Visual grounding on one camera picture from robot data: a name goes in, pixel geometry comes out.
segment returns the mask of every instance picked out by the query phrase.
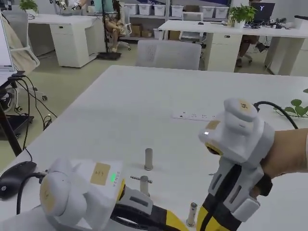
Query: microphone stand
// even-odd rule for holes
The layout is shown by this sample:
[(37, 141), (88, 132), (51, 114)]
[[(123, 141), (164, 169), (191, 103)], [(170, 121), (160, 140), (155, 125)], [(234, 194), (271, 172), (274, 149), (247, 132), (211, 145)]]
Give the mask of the microphone stand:
[(107, 28), (106, 28), (106, 11), (105, 11), (105, 0), (102, 0), (102, 13), (103, 13), (103, 26), (104, 26), (104, 40), (106, 52), (100, 52), (96, 56), (97, 59), (101, 60), (118, 60), (121, 57), (121, 53), (109, 52), (108, 42), (107, 42)]

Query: laptop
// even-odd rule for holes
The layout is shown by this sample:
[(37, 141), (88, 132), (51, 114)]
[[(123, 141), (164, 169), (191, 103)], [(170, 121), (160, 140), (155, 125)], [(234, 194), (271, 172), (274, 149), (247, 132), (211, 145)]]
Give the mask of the laptop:
[(268, 22), (273, 13), (275, 3), (253, 2), (251, 6), (257, 10), (254, 22)]
[(0, 77), (11, 77), (12, 74), (17, 73), (8, 40), (4, 31), (3, 17), (0, 13)]

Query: black mouse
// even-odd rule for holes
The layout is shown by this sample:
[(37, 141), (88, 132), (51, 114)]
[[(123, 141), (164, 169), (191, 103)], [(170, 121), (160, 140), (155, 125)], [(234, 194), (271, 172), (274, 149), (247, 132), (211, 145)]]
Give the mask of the black mouse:
[(36, 166), (32, 161), (24, 161), (6, 170), (0, 177), (0, 198), (8, 199), (16, 195), (24, 178), (33, 173)]

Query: power strip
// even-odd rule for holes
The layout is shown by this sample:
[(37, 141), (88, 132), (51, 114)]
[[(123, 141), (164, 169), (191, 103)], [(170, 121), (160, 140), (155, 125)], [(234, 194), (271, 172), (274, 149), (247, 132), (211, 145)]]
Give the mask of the power strip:
[(215, 119), (215, 115), (209, 114), (199, 114), (194, 112), (174, 112), (172, 113), (172, 118), (174, 119), (188, 119), (188, 120), (197, 120), (197, 121), (211, 121)]

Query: office desk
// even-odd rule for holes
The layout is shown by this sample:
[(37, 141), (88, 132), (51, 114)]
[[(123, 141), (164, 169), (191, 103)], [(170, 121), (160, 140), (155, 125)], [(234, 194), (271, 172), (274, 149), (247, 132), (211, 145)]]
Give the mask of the office desk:
[(29, 23), (50, 25), (60, 66), (82, 67), (95, 59), (98, 52), (105, 51), (100, 17), (40, 14)]
[[(223, 110), (228, 97), (288, 105), (291, 99), (304, 97), (302, 89), (307, 85), (304, 77), (111, 66), (28, 150), (40, 170), (60, 156), (123, 160), (126, 184), (138, 189), (139, 181), (129, 177), (147, 175), (153, 180), (149, 192), (154, 203), (184, 221), (190, 203), (201, 205), (204, 201), (212, 180), (208, 174), (217, 170), (218, 157), (198, 139), (207, 122), (173, 119), (172, 113), (186, 110), (215, 115)], [(271, 107), (262, 106), (260, 114), (276, 130), (292, 129)], [(296, 123), (308, 127), (307, 120)], [(153, 149), (152, 171), (143, 168), (146, 148)], [(26, 152), (10, 165), (24, 160), (29, 160)], [(273, 184), (269, 196), (260, 197), (261, 208), (239, 231), (306, 227), (308, 175), (285, 175)], [(38, 196), (38, 181), (31, 179), (24, 189), (21, 210), (37, 206)], [(15, 212), (16, 198), (0, 202), (0, 221)]]
[(189, 32), (206, 32), (205, 69), (209, 71), (233, 72), (238, 56), (242, 35), (274, 37), (265, 59), (267, 66), (276, 75), (290, 75), (308, 31), (298, 29), (260, 29), (234, 28), (219, 23), (168, 20), (159, 27), (160, 39), (164, 31), (177, 30)]

